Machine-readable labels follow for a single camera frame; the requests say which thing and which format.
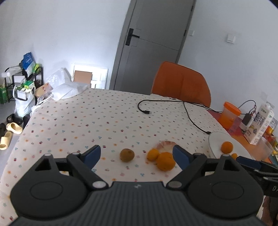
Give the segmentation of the orange mandarin medium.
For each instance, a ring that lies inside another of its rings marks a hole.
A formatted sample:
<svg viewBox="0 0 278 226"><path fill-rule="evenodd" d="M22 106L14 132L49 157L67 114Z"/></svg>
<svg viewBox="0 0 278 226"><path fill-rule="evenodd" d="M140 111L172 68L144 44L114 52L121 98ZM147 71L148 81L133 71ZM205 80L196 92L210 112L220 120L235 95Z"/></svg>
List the orange mandarin medium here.
<svg viewBox="0 0 278 226"><path fill-rule="evenodd" d="M161 171L170 171L175 167L173 154L170 152L162 152L156 159L156 166Z"/></svg>

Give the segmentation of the peeled pomelo segment back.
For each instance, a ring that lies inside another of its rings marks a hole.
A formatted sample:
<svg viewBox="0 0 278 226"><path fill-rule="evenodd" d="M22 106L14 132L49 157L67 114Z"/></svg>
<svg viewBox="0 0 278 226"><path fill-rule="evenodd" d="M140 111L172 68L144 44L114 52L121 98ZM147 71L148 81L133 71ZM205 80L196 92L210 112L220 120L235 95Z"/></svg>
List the peeled pomelo segment back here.
<svg viewBox="0 0 278 226"><path fill-rule="evenodd" d="M173 141L164 140L159 142L155 149L157 149L159 152L173 152L173 148L176 145Z"/></svg>

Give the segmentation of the small orange kumquat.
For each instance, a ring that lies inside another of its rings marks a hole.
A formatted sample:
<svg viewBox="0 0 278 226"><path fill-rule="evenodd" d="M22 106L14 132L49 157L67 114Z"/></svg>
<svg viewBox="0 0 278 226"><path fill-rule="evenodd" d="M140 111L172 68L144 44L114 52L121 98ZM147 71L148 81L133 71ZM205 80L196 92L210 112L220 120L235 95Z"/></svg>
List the small orange kumquat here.
<svg viewBox="0 0 278 226"><path fill-rule="evenodd" d="M153 149L151 149L151 150L148 152L146 158L147 158L149 161L153 162L153 161L155 161L155 160L158 158L159 155L160 155L160 152L159 152L157 149L153 148Z"/></svg>

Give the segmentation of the brown longan fruit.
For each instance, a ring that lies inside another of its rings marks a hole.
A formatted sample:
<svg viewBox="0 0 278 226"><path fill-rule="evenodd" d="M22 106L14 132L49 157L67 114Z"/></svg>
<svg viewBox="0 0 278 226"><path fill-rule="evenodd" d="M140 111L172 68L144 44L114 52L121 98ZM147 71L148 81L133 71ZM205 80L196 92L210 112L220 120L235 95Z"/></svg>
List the brown longan fruit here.
<svg viewBox="0 0 278 226"><path fill-rule="evenodd" d="M125 148L120 152L120 160L122 162L130 162L134 157L135 153L131 149Z"/></svg>

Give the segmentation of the large orange mandarin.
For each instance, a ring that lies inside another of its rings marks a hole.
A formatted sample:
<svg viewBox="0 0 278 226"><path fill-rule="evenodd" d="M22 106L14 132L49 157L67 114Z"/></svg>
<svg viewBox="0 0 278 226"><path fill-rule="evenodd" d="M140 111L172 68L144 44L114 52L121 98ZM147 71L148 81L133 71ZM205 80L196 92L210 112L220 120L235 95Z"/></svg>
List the large orange mandarin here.
<svg viewBox="0 0 278 226"><path fill-rule="evenodd" d="M220 150L224 154L230 154L233 151L233 144L229 141L225 141L222 143Z"/></svg>

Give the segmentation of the dotted white tablecloth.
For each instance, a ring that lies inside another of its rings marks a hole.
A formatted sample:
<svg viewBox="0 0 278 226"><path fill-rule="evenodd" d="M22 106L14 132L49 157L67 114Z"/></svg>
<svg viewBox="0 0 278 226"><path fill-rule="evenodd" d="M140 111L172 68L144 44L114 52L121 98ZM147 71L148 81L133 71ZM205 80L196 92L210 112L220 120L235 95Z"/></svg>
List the dotted white tablecloth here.
<svg viewBox="0 0 278 226"><path fill-rule="evenodd" d="M12 187L44 154L64 158L99 145L101 158L92 170L107 183L167 183L181 169L160 171L147 161L148 151L168 140L190 153L208 154L207 131L224 128L204 108L162 96L89 88L69 99L49 100L32 114L3 170L1 225L17 217L10 202ZM135 153L130 162L120 160L125 148Z"/></svg>

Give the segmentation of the orange lidded plastic cup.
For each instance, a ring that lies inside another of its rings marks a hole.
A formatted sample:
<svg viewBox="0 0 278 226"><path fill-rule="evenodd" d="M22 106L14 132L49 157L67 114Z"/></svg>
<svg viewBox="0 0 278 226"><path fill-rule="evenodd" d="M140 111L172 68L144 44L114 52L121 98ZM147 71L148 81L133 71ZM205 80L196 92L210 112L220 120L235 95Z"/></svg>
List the orange lidded plastic cup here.
<svg viewBox="0 0 278 226"><path fill-rule="evenodd" d="M218 122L223 128L228 130L234 123L235 119L241 115L239 108L231 104L230 102L225 102L223 104L223 111L220 114Z"/></svg>

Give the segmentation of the cardboard box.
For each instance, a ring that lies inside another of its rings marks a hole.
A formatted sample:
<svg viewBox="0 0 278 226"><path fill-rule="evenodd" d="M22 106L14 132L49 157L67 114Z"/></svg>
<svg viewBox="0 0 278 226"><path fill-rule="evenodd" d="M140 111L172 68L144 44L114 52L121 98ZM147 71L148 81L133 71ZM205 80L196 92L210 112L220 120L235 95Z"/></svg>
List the cardboard box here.
<svg viewBox="0 0 278 226"><path fill-rule="evenodd" d="M84 83L84 84L91 84L92 80L92 72L85 72L85 71L74 71L73 75L73 81L78 83Z"/></svg>

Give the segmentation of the white board panel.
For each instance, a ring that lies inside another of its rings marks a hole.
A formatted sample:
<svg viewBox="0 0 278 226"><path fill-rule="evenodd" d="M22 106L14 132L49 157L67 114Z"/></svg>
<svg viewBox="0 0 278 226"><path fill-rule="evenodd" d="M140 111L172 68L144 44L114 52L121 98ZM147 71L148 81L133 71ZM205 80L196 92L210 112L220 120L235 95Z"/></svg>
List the white board panel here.
<svg viewBox="0 0 278 226"><path fill-rule="evenodd" d="M105 89L106 82L107 82L107 75L108 75L107 68L101 66L95 66L92 64L76 64L73 67L73 75L75 70L92 72L92 80L91 80L90 87L102 89L102 90Z"/></svg>

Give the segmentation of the beige slipper far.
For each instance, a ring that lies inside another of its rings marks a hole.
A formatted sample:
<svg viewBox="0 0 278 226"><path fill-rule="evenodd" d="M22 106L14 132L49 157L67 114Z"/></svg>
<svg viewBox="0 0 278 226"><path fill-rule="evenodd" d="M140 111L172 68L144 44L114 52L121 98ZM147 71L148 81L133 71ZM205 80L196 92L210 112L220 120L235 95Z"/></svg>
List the beige slipper far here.
<svg viewBox="0 0 278 226"><path fill-rule="evenodd" d="M20 135L23 131L23 128L19 126L17 123L11 122L6 125L6 130L14 134Z"/></svg>

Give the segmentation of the white shopping bag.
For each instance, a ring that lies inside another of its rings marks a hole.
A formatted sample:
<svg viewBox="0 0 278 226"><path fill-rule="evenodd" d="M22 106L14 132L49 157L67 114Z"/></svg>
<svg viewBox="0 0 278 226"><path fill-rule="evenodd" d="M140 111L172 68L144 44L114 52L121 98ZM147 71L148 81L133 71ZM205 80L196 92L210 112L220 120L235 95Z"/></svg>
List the white shopping bag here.
<svg viewBox="0 0 278 226"><path fill-rule="evenodd" d="M22 118L31 113L32 107L35 106L35 87L31 89L22 88L20 86L13 88L13 98L15 100L15 114Z"/></svg>

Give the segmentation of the black shoe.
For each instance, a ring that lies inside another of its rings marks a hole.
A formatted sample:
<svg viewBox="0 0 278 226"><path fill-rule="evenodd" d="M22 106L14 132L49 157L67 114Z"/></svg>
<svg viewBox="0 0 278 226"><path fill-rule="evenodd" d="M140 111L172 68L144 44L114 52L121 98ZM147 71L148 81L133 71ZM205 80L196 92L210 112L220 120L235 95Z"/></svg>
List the black shoe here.
<svg viewBox="0 0 278 226"><path fill-rule="evenodd" d="M23 120L19 117L17 117L15 114L11 114L6 118L7 123L16 123L17 125L21 125L23 123Z"/></svg>

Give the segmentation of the blue package bag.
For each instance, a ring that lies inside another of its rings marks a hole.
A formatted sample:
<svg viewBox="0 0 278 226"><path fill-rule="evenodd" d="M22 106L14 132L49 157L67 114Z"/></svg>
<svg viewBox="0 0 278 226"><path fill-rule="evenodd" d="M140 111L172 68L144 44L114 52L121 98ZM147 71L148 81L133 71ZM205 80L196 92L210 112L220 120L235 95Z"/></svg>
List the blue package bag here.
<svg viewBox="0 0 278 226"><path fill-rule="evenodd" d="M24 54L22 59L22 68L25 71L32 71L36 65L34 56L32 55L32 52L28 52Z"/></svg>

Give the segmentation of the grey door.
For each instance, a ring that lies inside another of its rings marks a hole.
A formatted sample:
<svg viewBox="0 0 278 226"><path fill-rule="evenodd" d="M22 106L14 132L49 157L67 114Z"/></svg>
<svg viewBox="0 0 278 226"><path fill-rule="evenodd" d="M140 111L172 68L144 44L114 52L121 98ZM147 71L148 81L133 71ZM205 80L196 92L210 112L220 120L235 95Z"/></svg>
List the grey door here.
<svg viewBox="0 0 278 226"><path fill-rule="evenodd" d="M165 62L176 63L184 45L195 1L131 1L111 73L111 90L150 94ZM126 46L129 29L132 37Z"/></svg>

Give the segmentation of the wall switch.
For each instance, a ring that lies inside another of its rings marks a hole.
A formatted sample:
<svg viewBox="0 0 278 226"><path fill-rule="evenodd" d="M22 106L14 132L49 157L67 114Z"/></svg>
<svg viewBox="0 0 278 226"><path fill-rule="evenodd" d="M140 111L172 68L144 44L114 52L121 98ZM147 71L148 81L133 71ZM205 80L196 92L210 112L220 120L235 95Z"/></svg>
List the wall switch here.
<svg viewBox="0 0 278 226"><path fill-rule="evenodd" d="M233 34L228 33L227 37L226 37L226 42L227 43L231 43L231 44L235 44L236 42L236 36Z"/></svg>

